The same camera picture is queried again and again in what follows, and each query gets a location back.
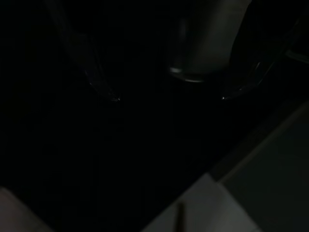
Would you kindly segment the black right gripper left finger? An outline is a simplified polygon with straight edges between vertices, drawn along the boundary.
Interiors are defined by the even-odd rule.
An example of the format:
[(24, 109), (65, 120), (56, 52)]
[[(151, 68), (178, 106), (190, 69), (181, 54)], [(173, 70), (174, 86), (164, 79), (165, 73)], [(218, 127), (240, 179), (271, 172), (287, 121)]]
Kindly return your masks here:
[(109, 101), (120, 101), (119, 93), (109, 84), (103, 71), (94, 38), (73, 29), (61, 0), (47, 0), (47, 8), (65, 51), (85, 73), (89, 84), (100, 96)]

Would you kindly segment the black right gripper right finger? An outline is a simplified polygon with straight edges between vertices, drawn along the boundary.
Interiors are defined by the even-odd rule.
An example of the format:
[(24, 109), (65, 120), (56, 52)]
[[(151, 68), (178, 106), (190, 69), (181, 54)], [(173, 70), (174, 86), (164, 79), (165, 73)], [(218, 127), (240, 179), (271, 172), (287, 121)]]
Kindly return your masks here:
[(266, 31), (256, 16), (244, 19), (233, 44), (221, 99), (227, 101), (256, 89), (306, 32), (309, 32), (309, 15), (300, 16), (280, 36)]

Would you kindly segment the grey round cylinder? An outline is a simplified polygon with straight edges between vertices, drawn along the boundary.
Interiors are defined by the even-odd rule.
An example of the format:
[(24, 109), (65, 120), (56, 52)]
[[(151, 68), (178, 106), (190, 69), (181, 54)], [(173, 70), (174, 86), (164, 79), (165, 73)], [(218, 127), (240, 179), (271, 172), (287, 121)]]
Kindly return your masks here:
[(250, 1), (189, 0), (172, 37), (169, 73), (200, 83), (225, 69)]

